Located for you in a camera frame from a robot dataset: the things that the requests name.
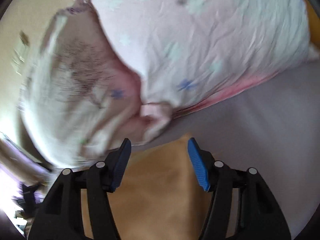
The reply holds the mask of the dark framed screen by wall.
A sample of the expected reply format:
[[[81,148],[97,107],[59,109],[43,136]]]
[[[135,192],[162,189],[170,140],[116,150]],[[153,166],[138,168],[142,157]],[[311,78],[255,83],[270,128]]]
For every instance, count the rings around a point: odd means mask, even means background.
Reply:
[[[50,176],[50,169],[2,132],[1,164],[23,181],[43,181]]]

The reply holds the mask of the white tree print pillow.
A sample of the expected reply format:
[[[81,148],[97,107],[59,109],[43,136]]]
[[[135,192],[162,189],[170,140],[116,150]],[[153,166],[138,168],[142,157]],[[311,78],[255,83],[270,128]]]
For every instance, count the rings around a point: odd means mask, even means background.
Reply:
[[[144,104],[141,81],[110,46],[93,7],[59,10],[21,89],[24,125],[56,167],[80,167],[118,148],[145,144],[168,125],[172,107]]]

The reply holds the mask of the tan fleece garment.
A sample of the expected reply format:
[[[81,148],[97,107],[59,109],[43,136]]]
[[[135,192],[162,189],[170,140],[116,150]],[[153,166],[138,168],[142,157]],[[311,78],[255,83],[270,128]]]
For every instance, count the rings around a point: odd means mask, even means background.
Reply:
[[[211,195],[198,184],[190,134],[133,152],[120,187],[108,195],[121,239],[198,239]]]

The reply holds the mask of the beige wall switch plate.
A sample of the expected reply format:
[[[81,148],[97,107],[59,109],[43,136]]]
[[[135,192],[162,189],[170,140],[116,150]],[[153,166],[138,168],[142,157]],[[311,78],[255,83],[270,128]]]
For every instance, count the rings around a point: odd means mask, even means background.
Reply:
[[[19,32],[18,40],[14,46],[11,65],[15,72],[22,75],[23,68],[28,58],[30,49],[29,36],[23,31]]]

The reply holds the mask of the pink floral pillow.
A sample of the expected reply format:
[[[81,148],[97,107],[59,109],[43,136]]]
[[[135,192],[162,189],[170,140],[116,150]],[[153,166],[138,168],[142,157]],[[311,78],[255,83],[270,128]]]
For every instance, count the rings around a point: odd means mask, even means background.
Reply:
[[[145,104],[193,111],[319,58],[304,0],[84,0]]]

